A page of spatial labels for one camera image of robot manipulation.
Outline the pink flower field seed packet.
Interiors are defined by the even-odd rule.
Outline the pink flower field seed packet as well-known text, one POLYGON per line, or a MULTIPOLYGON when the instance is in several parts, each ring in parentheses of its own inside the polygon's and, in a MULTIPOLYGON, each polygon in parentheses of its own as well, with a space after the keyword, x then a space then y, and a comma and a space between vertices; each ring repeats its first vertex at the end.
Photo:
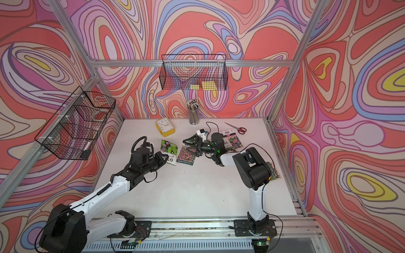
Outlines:
POLYGON ((196 157, 186 150, 186 146, 182 146, 180 152, 177 155, 177 163, 187 164, 192 166, 196 157))

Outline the green leaf seed packet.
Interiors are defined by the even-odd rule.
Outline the green leaf seed packet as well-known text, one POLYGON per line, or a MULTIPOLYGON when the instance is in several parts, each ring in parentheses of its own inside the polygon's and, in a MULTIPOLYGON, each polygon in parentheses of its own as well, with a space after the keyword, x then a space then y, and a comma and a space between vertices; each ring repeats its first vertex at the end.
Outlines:
POLYGON ((178 146, 167 140, 161 140, 160 151, 169 156, 167 163, 173 166, 177 164, 178 146))

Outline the purple pink flower seed packet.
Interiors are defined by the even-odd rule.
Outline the purple pink flower seed packet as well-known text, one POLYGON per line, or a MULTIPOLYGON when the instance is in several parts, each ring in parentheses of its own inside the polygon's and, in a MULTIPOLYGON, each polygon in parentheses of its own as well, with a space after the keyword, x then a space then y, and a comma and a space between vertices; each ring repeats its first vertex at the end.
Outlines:
POLYGON ((224 146, 227 151, 235 151, 243 147, 237 132, 234 129, 227 129, 219 132, 223 136, 224 146))

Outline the yellow sunflower seed packet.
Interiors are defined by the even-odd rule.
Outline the yellow sunflower seed packet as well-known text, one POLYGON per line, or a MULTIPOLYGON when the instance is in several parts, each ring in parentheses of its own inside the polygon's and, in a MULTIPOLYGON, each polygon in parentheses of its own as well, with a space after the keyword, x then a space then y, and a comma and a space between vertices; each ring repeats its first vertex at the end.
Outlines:
POLYGON ((274 168, 274 166, 270 162, 267 162, 266 164, 269 166, 270 171, 271 171, 269 181, 273 181, 273 180, 276 180, 281 177, 279 175, 279 173, 277 172, 277 170, 274 168))

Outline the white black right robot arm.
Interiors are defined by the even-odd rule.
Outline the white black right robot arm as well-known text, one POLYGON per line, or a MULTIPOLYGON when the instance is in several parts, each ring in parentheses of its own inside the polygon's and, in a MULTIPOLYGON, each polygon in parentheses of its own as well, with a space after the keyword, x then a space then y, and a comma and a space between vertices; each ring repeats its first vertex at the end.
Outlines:
POLYGON ((247 233, 253 236, 270 236, 273 221, 265 210, 265 187, 271 181, 272 165, 266 162, 255 148, 240 152, 227 152, 222 134, 214 133, 210 141, 195 134, 182 143, 196 156, 209 154, 220 167, 235 166, 244 185, 249 191, 249 210, 246 220, 234 221, 236 236, 247 233))

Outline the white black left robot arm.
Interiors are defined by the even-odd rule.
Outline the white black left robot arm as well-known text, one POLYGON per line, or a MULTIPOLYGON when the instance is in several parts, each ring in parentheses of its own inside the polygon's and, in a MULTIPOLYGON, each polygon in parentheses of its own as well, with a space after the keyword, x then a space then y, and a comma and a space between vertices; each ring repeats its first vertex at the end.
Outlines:
POLYGON ((133 190, 145 175, 157 172, 169 156, 155 152, 151 143, 133 149, 126 166, 100 189, 69 205, 59 204, 52 209, 46 225, 37 236, 34 246, 49 253, 80 253, 89 244, 118 234, 131 237, 139 231, 134 215, 118 210, 110 216, 94 217, 120 196, 133 190))

